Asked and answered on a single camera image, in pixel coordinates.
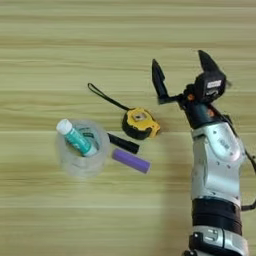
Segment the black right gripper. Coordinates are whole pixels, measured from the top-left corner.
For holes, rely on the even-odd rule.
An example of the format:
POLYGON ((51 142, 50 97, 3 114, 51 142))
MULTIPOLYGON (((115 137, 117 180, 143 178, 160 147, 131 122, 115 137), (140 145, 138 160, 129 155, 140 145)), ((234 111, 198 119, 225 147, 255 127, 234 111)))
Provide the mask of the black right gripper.
MULTIPOLYGON (((217 63, 207 52, 199 50, 198 56, 201 68, 205 73, 220 73, 217 63)), ((179 107, 185 112, 192 129, 198 129, 203 126, 220 122, 230 122, 230 117, 228 115, 221 114, 212 104, 202 103, 196 100, 194 84, 188 84, 182 94, 170 96, 164 81, 165 76, 162 68, 159 63, 153 59, 152 82, 157 93, 158 103, 179 103, 179 107)))

